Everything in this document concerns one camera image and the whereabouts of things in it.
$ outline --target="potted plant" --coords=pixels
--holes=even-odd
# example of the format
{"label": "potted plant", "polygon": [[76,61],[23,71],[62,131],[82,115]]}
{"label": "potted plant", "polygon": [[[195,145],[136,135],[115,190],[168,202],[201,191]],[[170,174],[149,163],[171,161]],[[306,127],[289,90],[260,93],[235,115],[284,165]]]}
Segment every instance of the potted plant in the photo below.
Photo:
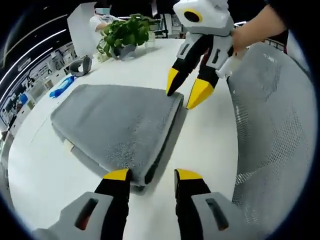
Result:
{"label": "potted plant", "polygon": [[103,39],[96,49],[109,58],[122,59],[149,40],[150,25],[156,20],[133,14],[127,21],[113,21],[101,30]]}

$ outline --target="green leaves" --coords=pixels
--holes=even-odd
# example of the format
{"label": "green leaves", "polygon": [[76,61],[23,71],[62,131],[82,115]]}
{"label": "green leaves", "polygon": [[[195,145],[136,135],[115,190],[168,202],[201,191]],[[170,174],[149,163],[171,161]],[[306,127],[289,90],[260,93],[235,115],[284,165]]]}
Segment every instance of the green leaves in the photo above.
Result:
{"label": "green leaves", "polygon": [[117,48],[122,47],[122,40],[121,39],[117,39],[114,41],[114,46]]}
{"label": "green leaves", "polygon": [[103,51],[105,52],[105,54],[106,54],[109,58],[112,57],[112,55],[111,55],[111,53],[110,53],[110,46],[109,46],[108,44],[106,44],[106,45],[104,46]]}
{"label": "green leaves", "polygon": [[124,45],[135,44],[135,42],[136,42],[135,35],[130,34],[128,36],[125,36],[122,42]]}
{"label": "green leaves", "polygon": [[111,57],[111,49],[117,50],[129,44],[140,46],[149,40],[150,24],[153,22],[154,19],[141,14],[131,15],[127,21],[116,20],[101,31],[105,46],[99,44],[97,50]]}

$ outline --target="white wall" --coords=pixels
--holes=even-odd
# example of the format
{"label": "white wall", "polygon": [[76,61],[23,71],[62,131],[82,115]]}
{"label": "white wall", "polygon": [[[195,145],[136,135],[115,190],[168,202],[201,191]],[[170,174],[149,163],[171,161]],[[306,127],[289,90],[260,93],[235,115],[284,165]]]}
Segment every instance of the white wall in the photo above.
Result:
{"label": "white wall", "polygon": [[96,44],[89,25],[90,18],[95,14],[95,3],[80,4],[67,19],[74,50],[78,57],[92,56],[96,52]]}

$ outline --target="ceiling light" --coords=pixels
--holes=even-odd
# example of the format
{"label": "ceiling light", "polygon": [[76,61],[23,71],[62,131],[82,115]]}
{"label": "ceiling light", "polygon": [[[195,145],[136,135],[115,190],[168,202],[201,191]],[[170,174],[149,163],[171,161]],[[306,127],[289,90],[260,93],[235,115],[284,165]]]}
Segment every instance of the ceiling light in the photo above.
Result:
{"label": "ceiling light", "polygon": [[48,36],[46,39],[42,40],[41,42],[38,42],[36,45],[34,45],[32,48],[30,48],[28,51],[25,52],[25,54],[23,54],[10,68],[9,70],[4,74],[4,76],[1,78],[0,80],[0,86],[3,83],[4,79],[6,78],[6,76],[11,72],[11,70],[18,64],[18,62],[20,62],[28,53],[30,53],[33,49],[35,49],[36,47],[38,47],[39,45],[43,44],[45,41],[53,38],[56,35],[59,35],[63,32],[65,32],[67,29],[64,29],[62,31],[58,31],[55,34],[52,34],[51,36]]}
{"label": "ceiling light", "polygon": [[239,21],[239,22],[236,22],[234,25],[237,26],[237,27],[240,27],[242,26],[243,24],[246,24],[247,21]]}
{"label": "ceiling light", "polygon": [[29,32],[27,35],[25,35],[24,37],[22,37],[18,42],[16,42],[16,43],[7,51],[8,47],[9,47],[8,44],[10,43],[9,37],[8,37],[7,41],[5,42],[4,53],[3,53],[4,56],[3,56],[3,59],[1,60],[1,62],[3,62],[3,66],[6,64],[6,57],[8,56],[8,54],[9,54],[19,43],[21,43],[26,37],[28,37],[30,34],[34,33],[35,31],[37,31],[38,29],[42,28],[43,26],[45,26],[45,25],[47,25],[47,24],[50,24],[50,23],[52,23],[52,22],[54,22],[54,21],[56,21],[56,20],[59,20],[59,19],[61,19],[61,18],[67,17],[67,16],[68,16],[68,14],[58,16],[58,17],[56,17],[56,18],[54,18],[54,19],[51,19],[50,21],[47,21],[47,22],[45,22],[44,24],[36,27],[36,28],[33,29],[31,32]]}
{"label": "ceiling light", "polygon": [[5,90],[4,94],[2,95],[2,97],[0,98],[0,103],[3,101],[3,99],[5,98],[5,96],[7,95],[7,93],[9,92],[10,88],[12,87],[13,84],[16,83],[17,79],[21,76],[21,74],[27,70],[32,64],[34,64],[39,58],[43,57],[47,52],[51,51],[52,49],[54,49],[53,47],[49,48],[47,51],[41,53],[39,56],[37,56],[32,62],[30,62],[16,77],[15,79],[11,82],[11,84],[9,85],[9,87]]}

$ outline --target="blue object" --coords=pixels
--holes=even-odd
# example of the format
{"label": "blue object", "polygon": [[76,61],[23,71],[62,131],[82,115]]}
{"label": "blue object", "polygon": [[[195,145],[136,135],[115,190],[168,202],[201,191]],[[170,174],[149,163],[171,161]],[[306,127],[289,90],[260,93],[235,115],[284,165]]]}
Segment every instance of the blue object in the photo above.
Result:
{"label": "blue object", "polygon": [[22,105],[25,105],[25,104],[28,102],[28,97],[27,97],[26,94],[23,93],[23,94],[20,96],[19,100],[20,100],[20,102],[21,102]]}
{"label": "blue object", "polygon": [[104,7],[104,8],[101,8],[101,7],[98,7],[95,9],[95,12],[97,14],[100,14],[100,15],[109,15],[110,14],[110,8],[107,8],[107,7]]}
{"label": "blue object", "polygon": [[59,97],[73,82],[75,81],[75,76],[67,77],[58,87],[58,89],[50,92],[50,98]]}

